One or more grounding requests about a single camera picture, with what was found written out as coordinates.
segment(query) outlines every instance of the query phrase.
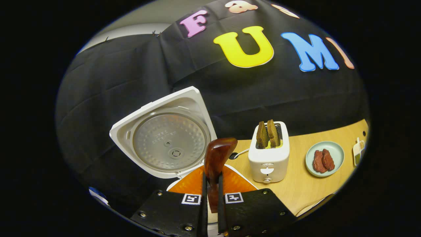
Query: steak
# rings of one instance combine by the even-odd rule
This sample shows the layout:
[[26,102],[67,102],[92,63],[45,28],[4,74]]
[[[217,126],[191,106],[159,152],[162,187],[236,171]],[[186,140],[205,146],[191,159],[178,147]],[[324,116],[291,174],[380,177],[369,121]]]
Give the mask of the steak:
[[323,157],[322,157],[322,163],[323,166],[329,170],[332,171],[335,168],[335,163],[333,162],[332,156],[330,156],[330,152],[326,149],[323,149]]
[[313,169],[316,172],[324,173],[327,169],[323,166],[322,163],[323,153],[321,151],[316,151],[314,153]]

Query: plate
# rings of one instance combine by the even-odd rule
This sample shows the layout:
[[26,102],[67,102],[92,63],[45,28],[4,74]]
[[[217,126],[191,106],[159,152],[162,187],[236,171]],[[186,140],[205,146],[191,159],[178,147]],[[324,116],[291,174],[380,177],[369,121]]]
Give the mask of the plate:
[[[323,149],[329,150],[330,155],[332,156],[333,162],[335,163],[335,168],[331,171],[319,173],[313,169],[314,153],[317,150],[323,151]],[[333,174],[334,172],[336,172],[342,166],[342,163],[344,162],[344,157],[345,157],[344,150],[339,144],[331,142],[331,141],[319,142],[319,143],[314,144],[307,152],[306,167],[308,171],[314,176],[327,177]]]

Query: toast slice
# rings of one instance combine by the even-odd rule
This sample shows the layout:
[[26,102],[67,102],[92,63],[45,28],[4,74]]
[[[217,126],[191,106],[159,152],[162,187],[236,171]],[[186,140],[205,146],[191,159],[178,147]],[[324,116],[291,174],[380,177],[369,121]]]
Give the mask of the toast slice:
[[269,135],[269,139],[270,139],[270,146],[272,148],[275,148],[280,144],[280,140],[279,140],[279,136],[278,136],[278,131],[276,130],[275,127],[275,123],[273,122],[273,119],[269,120],[267,122],[267,133]]
[[257,146],[260,149],[267,147],[267,143],[269,142],[269,136],[267,134],[266,127],[263,121],[259,122],[259,127],[257,128],[256,140],[257,140]]

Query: blue letter m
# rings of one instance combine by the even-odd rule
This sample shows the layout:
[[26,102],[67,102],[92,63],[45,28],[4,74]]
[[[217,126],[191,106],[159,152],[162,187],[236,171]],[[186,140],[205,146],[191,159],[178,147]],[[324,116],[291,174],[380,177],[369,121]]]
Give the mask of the blue letter m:
[[309,56],[317,63],[317,66],[319,66],[320,69],[323,69],[323,58],[325,59],[325,66],[328,69],[339,69],[339,65],[335,62],[320,37],[316,35],[309,35],[312,43],[309,44],[296,33],[288,32],[281,34],[281,36],[289,40],[297,51],[301,60],[301,71],[310,72],[316,70],[316,66],[310,62]]

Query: letter u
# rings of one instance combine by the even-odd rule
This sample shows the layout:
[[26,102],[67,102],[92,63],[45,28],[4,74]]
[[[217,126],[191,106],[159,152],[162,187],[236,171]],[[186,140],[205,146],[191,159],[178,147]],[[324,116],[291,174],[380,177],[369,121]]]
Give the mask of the letter u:
[[269,62],[273,58],[273,47],[262,32],[260,26],[244,28],[244,33],[250,34],[256,41],[260,51],[256,54],[245,54],[236,37],[235,32],[226,33],[216,37],[213,42],[219,44],[228,61],[237,67],[255,67]]

